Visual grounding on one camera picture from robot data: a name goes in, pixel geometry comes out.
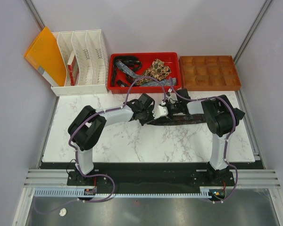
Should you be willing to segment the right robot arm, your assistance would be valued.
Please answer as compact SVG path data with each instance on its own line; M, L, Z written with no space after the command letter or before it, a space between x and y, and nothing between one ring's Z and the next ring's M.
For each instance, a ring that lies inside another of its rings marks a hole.
M238 117L239 109L233 108L225 95L192 100L186 89L178 90L175 94L177 100L166 101L168 117L172 118L174 114L179 113L202 114L212 133L212 153L206 178L211 185L218 185L230 176L227 148L229 137L241 120Z

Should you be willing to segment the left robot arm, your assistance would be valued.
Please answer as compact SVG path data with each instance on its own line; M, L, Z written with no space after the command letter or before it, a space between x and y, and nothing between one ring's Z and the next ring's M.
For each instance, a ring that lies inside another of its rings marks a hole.
M155 100L147 94L138 99L126 101L122 105L108 109L94 109L85 106L68 127L69 146L75 149L75 165L78 180L90 185L94 180L92 149L100 139L105 127L129 121L139 121L142 125L154 120Z

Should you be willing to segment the brown blue patterned tie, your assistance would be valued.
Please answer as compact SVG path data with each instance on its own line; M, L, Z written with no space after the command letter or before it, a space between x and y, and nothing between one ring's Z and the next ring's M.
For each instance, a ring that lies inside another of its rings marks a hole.
M153 126L176 126L176 125L191 125L191 124L202 124L206 123L206 118L215 119L220 122L221 119L230 118L232 116L230 112L218 112L218 115L213 116L212 114L193 114L193 115L175 115L173 118L168 118L167 116L155 119L149 122L147 125Z

